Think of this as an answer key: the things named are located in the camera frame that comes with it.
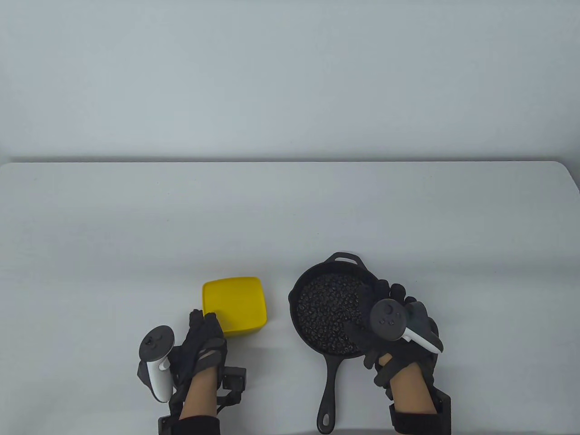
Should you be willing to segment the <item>person's right hand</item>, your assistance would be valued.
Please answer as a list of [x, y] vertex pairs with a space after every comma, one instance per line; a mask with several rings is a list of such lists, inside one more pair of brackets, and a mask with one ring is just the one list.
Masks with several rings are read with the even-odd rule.
[[443, 342], [426, 306], [408, 296], [404, 286], [379, 280], [357, 290], [362, 327], [349, 336], [365, 356], [366, 368], [375, 368], [374, 382], [393, 400], [392, 379], [412, 364], [418, 364], [427, 387]]

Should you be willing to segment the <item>person's left hand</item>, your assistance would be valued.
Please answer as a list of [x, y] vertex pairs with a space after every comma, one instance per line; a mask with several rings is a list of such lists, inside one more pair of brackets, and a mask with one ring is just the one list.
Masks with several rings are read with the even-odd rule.
[[216, 389], [222, 383], [227, 357], [227, 340], [215, 313], [193, 310], [189, 315], [189, 329], [179, 346], [169, 354], [170, 372], [177, 392], [187, 392], [193, 377], [215, 368]]

